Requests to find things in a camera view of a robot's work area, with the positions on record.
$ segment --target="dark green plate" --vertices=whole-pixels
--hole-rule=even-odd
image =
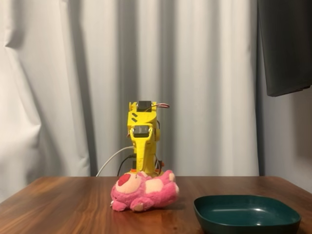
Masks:
[[[203,196],[194,209],[209,234],[295,234],[301,220],[284,203],[254,195]]]

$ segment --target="gray wall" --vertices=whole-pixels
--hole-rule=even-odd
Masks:
[[[258,54],[260,173],[280,176],[312,193],[312,88],[280,97],[267,96],[261,42]]]

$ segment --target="plush bear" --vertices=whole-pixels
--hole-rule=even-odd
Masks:
[[[131,209],[145,211],[160,208],[176,201],[179,188],[175,175],[167,170],[163,175],[151,178],[144,172],[122,175],[111,191],[111,206],[115,211]]]

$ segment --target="curtain fold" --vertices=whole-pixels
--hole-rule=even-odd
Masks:
[[[159,109],[178,176],[258,175],[252,0],[0,2],[0,200],[40,176],[89,176]],[[114,176],[125,155],[102,172]],[[127,162],[122,171],[129,169]]]

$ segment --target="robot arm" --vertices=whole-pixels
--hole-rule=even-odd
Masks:
[[[136,153],[133,173],[144,171],[149,176],[155,175],[154,155],[160,138],[156,108],[157,103],[151,101],[129,103],[128,131]]]

